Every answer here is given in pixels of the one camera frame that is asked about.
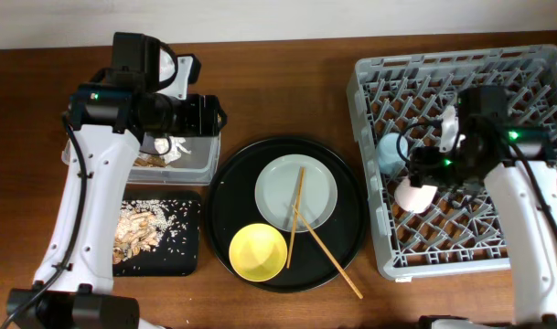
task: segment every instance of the brown wooden tabletop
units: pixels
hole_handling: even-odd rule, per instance
[[[203,64],[191,91],[219,96],[229,115],[220,163],[276,134],[302,134],[344,157],[364,186],[345,89],[360,58],[557,45],[557,32],[175,45]],[[29,288],[59,209],[67,166],[60,114],[69,95],[110,62],[111,49],[0,51],[0,323],[11,288]],[[198,188],[205,197],[207,188]],[[509,271],[395,283],[377,271],[368,235],[349,277],[310,292],[261,291],[230,274],[201,237],[198,269],[184,278],[116,278],[113,294],[134,297],[155,324],[182,327],[372,327],[452,314],[476,322],[512,317]]]

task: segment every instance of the chopstick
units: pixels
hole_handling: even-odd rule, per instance
[[[335,265],[335,267],[337,268],[337,270],[339,271],[339,273],[341,273],[341,276],[345,279],[345,281],[348,282],[349,287],[351,287],[351,289],[353,290],[353,292],[355,292],[357,294],[357,296],[360,299],[363,299],[363,295],[361,294],[361,292],[359,292],[358,287],[355,286],[355,284],[353,284],[353,281],[349,278],[349,276],[345,273],[345,271],[343,271],[343,268],[341,267],[341,265],[339,265],[339,263],[337,262],[337,260],[335,259],[335,257],[333,257],[333,255],[331,254],[331,252],[329,251],[329,249],[327,249],[327,246],[325,246],[325,244],[323,244],[323,241],[321,241],[321,239],[318,237],[318,235],[313,231],[313,229],[311,228],[310,225],[308,225],[308,223],[306,222],[305,217],[298,212],[298,210],[296,209],[295,206],[293,206],[293,209],[295,210],[295,213],[300,216],[300,219],[303,221],[303,223],[306,226],[306,229],[308,229],[309,232],[311,232],[311,235],[313,236],[313,238],[315,238],[316,243],[318,243],[318,245],[321,247],[321,249],[325,252],[325,254],[327,255],[327,257],[329,257],[329,259],[331,260],[331,262],[333,263],[333,265]]]
[[[290,269],[290,259],[293,257],[293,247],[295,246],[295,235],[296,235],[296,218],[298,217],[298,208],[300,207],[300,196],[303,192],[303,181],[305,181],[305,168],[300,167],[300,182],[298,183],[298,192],[296,192],[296,203],[295,203],[295,215],[293,217],[293,229],[290,233],[290,248],[288,249],[288,261],[286,262],[286,268]]]

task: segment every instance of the robotic arm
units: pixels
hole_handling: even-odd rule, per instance
[[[557,169],[549,134],[511,124],[500,87],[462,91],[457,115],[452,149],[412,153],[411,186],[484,186],[508,243],[516,323],[557,324]]]
[[[114,35],[112,66],[79,86],[63,116],[75,152],[57,224],[33,288],[10,292],[3,328],[161,328],[139,318],[135,299],[110,295],[112,245],[145,134],[215,136],[227,123],[217,97],[187,95],[199,70],[156,38]]]

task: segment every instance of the yellow bowl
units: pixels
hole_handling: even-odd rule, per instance
[[[230,244],[231,267],[248,281],[267,281],[276,276],[286,263],[286,254],[286,240],[266,224],[240,229]]]

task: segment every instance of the crumpled paper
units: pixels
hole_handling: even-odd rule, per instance
[[[173,161],[180,159],[182,153],[190,154],[191,151],[188,150],[183,143],[187,140],[183,137],[170,137],[170,142],[172,146],[170,147],[170,152],[164,155],[160,155],[160,157],[165,161],[165,164],[170,164]],[[168,150],[168,140],[167,138],[156,138],[154,139],[154,148],[160,153],[163,154]]]

